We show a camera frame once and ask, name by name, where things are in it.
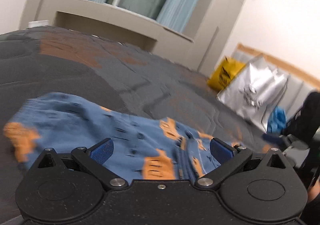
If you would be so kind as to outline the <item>grey orange quilted mattress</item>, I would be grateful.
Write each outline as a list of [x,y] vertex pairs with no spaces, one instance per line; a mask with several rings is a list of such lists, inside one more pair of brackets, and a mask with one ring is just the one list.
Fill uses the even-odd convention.
[[[78,95],[124,114],[170,117],[253,149],[260,131],[221,104],[204,76],[129,44],[58,27],[1,35],[1,125],[22,104],[49,92]],[[103,194],[76,224],[252,224],[228,209],[218,191],[188,182],[135,182]]]

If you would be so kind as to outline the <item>blue orange patterned pants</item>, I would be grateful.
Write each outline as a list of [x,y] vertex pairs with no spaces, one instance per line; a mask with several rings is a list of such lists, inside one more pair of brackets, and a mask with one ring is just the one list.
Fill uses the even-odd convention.
[[29,168],[45,148],[69,153],[106,138],[114,144],[103,166],[134,179],[195,181],[220,166],[211,135],[172,118],[152,120],[112,111],[79,96],[52,92],[27,100],[4,126],[16,159]]

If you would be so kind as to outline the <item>black backpack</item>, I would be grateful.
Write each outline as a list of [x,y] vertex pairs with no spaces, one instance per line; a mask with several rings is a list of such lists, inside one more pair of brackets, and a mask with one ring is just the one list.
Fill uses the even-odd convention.
[[282,135],[294,137],[309,143],[319,129],[319,92],[311,92],[302,107],[291,118]]

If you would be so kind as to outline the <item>padded wooden headboard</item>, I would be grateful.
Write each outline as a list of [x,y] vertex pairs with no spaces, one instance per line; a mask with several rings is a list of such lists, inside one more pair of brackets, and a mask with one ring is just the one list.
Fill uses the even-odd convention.
[[287,89],[279,106],[282,107],[288,118],[291,118],[303,105],[306,97],[313,91],[319,91],[319,79],[274,56],[263,53],[257,49],[246,47],[239,43],[232,53],[232,58],[247,63],[256,56],[263,56],[270,68],[288,74]]

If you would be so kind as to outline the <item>yellow plastic bag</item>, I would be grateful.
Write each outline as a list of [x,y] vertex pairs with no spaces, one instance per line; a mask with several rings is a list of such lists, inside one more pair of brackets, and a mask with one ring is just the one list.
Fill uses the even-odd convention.
[[215,91],[226,88],[246,64],[232,57],[225,57],[207,80],[208,87]]

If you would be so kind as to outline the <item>white shopping bag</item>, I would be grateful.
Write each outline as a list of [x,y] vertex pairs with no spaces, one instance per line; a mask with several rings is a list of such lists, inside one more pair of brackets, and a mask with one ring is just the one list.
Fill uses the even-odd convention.
[[283,98],[290,75],[263,56],[251,59],[217,99],[244,120],[267,131],[267,121]]

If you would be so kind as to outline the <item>blue crumpled cloth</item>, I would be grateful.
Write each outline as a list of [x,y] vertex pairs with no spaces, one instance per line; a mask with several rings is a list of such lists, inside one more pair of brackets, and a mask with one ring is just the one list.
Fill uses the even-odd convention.
[[279,106],[275,107],[267,121],[267,133],[280,134],[287,126],[285,110]]

